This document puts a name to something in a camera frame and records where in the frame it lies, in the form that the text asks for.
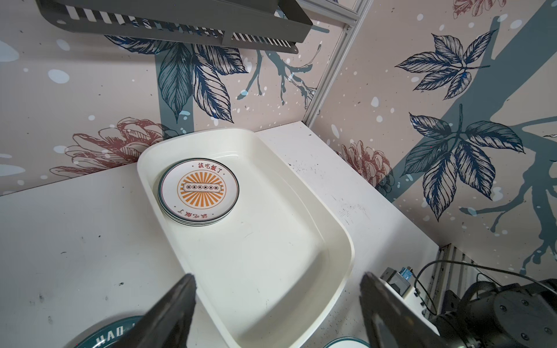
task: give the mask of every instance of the floral wallpaper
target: floral wallpaper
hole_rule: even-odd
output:
[[[312,129],[440,246],[555,277],[556,23],[555,0],[375,1]]]
[[[300,121],[343,30],[309,15],[293,55],[71,33],[33,1],[3,2],[0,194],[133,163],[173,136]]]

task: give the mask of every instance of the white tray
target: white tray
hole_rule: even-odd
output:
[[[223,163],[240,185],[230,214],[204,227],[173,221],[156,198],[166,168],[193,157]],[[350,236],[302,179],[255,133],[231,128],[153,145],[140,156],[138,173],[228,346],[300,347],[338,299],[354,259]]]

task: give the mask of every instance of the teal plate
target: teal plate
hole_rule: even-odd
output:
[[[356,337],[341,337],[329,342],[324,348],[369,348],[369,343]]]
[[[135,326],[142,316],[120,319],[106,325],[79,343],[76,348],[105,348],[113,345],[123,334]]]

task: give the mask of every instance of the stack of plates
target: stack of plates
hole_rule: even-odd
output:
[[[223,219],[234,208],[240,187],[224,164],[207,158],[174,163],[159,182],[159,202],[174,221],[206,226]]]

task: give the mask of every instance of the tabletop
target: tabletop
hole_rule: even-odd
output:
[[[303,123],[256,133],[339,218],[354,268],[304,347],[367,341],[364,272],[420,269],[438,246]],[[104,325],[142,315],[184,274],[135,164],[0,197],[0,337],[6,346],[70,348]],[[198,301],[188,347],[226,348]]]

